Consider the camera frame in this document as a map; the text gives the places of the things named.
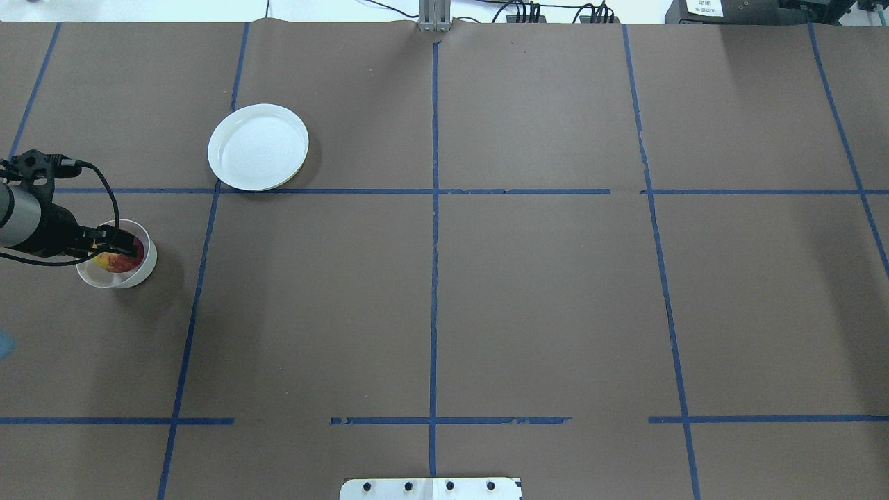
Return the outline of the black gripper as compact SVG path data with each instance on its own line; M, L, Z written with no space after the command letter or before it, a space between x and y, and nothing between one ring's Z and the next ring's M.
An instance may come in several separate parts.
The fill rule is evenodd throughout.
M42 215L31 236L31 254L41 258L72 256L91 258L92 262L137 262L138 255L115 252L139 252L140 241L127 231L104 231L80 225L72 212L54 203L42 206Z

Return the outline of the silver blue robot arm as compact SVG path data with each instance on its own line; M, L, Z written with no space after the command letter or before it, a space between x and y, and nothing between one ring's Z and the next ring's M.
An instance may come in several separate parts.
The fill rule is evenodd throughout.
M145 247L125 231L121 219L96 227L82 226L72 212L44 199L35 190L2 186L2 247L14 254L2 257L27 265L78 265L99 254L134 259L140 265Z

